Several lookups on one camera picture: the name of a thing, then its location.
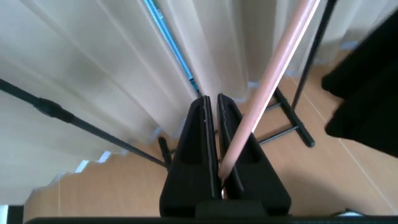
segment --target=pink pole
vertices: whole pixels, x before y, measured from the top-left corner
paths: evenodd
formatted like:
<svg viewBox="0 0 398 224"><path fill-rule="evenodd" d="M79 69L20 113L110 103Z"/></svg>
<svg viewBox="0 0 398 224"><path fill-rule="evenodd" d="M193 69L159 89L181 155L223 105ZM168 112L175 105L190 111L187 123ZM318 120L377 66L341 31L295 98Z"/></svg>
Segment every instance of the pink pole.
<svg viewBox="0 0 398 224"><path fill-rule="evenodd" d="M261 116L266 109L272 94L282 78L290 59L299 45L320 0L301 0L296 8L292 21L281 38L276 51L263 74L259 89L252 99L249 110L243 116L241 124L235 132L218 171L221 180L229 174L250 134L254 132Z"/></svg>

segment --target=wooden floor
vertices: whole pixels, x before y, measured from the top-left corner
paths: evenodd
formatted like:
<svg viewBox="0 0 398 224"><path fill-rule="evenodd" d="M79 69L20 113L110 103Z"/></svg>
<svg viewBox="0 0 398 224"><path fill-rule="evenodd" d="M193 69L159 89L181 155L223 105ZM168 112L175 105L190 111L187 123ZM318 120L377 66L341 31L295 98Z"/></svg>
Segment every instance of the wooden floor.
<svg viewBox="0 0 398 224"><path fill-rule="evenodd" d="M316 145L308 148L296 132L262 145L292 197L293 215L328 215L350 208L368 215L397 215L398 159L356 142L329 137L324 125L339 99L323 91L327 68L316 66L297 114ZM291 102L298 78L284 77L280 90ZM246 105L240 105L244 112ZM289 125L280 108L267 111L255 135L262 139ZM168 142L171 148L176 141ZM140 146L161 159L157 144ZM167 172L134 154L89 164L37 190L25 205L25 220L52 216L159 216L159 196Z"/></svg>

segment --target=gap under curtain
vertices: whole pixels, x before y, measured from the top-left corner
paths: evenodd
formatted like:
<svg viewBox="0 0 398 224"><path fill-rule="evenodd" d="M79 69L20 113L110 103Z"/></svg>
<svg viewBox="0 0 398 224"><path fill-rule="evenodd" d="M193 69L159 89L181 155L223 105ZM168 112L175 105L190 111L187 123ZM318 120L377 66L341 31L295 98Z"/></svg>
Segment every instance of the gap under curtain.
<svg viewBox="0 0 398 224"><path fill-rule="evenodd" d="M297 1L156 3L215 110L218 93L247 99ZM325 3L288 75L300 75ZM333 60L342 46L360 41L397 5L395 0L338 1L317 61ZM177 139L197 97L144 1L2 1L0 78L129 142L150 143L161 131ZM5 93L0 101L0 204L23 203L58 172L73 172L82 160L97 161L104 151L120 152Z"/></svg>

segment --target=black garment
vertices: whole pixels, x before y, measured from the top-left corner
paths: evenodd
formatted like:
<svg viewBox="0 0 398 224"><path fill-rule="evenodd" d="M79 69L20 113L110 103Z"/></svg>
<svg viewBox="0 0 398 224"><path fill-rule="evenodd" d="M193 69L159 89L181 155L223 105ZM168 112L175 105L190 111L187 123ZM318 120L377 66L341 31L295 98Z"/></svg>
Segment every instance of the black garment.
<svg viewBox="0 0 398 224"><path fill-rule="evenodd" d="M326 133L398 157L398 11L322 80L345 101Z"/></svg>

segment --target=curtain fold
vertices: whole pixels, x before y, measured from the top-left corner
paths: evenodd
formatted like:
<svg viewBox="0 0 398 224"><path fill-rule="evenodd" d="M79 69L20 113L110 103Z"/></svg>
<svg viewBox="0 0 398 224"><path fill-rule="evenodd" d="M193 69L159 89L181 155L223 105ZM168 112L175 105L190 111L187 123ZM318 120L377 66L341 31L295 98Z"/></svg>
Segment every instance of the curtain fold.
<svg viewBox="0 0 398 224"><path fill-rule="evenodd" d="M156 3L215 110L218 93L247 99L297 1ZM318 7L287 75L300 75L325 4ZM397 5L395 0L338 1L317 63L354 46ZM3 0L0 78L129 142L152 142L161 130L177 138L197 97L141 0ZM0 100L0 204L23 203L32 189L47 185L58 172L73 172L83 159L120 152L3 92ZM16 189L23 189L22 196L10 197Z"/></svg>

